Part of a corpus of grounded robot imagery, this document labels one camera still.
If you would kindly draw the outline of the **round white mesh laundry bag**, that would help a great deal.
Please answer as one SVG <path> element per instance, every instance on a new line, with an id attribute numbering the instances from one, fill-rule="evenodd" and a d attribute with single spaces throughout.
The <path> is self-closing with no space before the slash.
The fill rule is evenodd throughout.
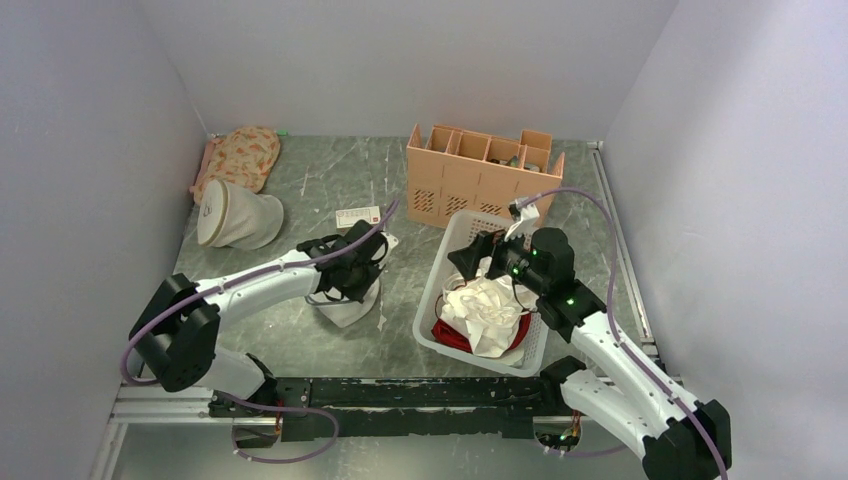
<path id="1" fill-rule="evenodd" d="M 339 328 L 357 322 L 374 306 L 381 288 L 379 277 L 398 244 L 399 239 L 390 233 L 375 234 L 355 252 L 353 272 L 345 277 L 343 290 L 332 280 L 326 289 L 307 295 L 304 301 Z"/>

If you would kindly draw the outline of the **white bra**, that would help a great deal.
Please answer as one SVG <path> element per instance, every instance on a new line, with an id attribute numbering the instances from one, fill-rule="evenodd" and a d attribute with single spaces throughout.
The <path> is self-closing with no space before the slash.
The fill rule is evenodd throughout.
<path id="1" fill-rule="evenodd" d="M 438 319 L 442 318 L 445 322 L 464 319 L 470 330 L 477 333 L 472 322 L 506 327 L 527 312 L 515 299 L 509 277 L 495 280 L 485 277 L 490 263 L 489 258 L 483 259 L 472 280 L 464 280 L 458 273 L 449 278 L 443 287 L 443 305 Z"/>

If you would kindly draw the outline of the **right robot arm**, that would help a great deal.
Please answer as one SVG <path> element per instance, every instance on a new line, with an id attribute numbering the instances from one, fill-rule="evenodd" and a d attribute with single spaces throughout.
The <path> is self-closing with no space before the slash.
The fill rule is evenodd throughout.
<path id="1" fill-rule="evenodd" d="M 489 259 L 486 277 L 507 276 L 535 294 L 540 319 L 611 379 L 605 384 L 572 356 L 554 362 L 542 371 L 539 389 L 548 412 L 570 408 L 589 416 L 640 460 L 650 479 L 727 478 L 728 411 L 716 400 L 698 400 L 620 332 L 611 307 L 577 279 L 563 231 L 544 227 L 529 240 L 481 232 L 447 258 L 466 280 Z"/>

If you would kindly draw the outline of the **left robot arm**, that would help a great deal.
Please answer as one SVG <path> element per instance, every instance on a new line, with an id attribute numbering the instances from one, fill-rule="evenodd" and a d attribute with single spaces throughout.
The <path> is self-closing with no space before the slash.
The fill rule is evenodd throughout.
<path id="1" fill-rule="evenodd" d="M 294 299 L 357 321 L 373 306 L 395 243 L 379 226 L 359 221 L 344 234 L 302 242 L 235 274 L 199 281 L 172 275 L 130 330 L 127 350 L 152 372 L 149 382 L 167 392 L 202 386 L 264 415 L 280 403 L 277 379 L 256 356 L 222 347 L 222 328 Z"/>

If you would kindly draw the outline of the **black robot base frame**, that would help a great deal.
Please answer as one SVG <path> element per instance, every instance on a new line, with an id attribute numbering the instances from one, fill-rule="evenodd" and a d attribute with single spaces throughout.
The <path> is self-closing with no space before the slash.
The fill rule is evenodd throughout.
<path id="1" fill-rule="evenodd" d="M 244 447 L 332 437 L 497 434 L 531 439 L 572 411 L 543 377 L 286 378 L 248 407 L 214 392 L 214 419 L 233 421 Z"/>

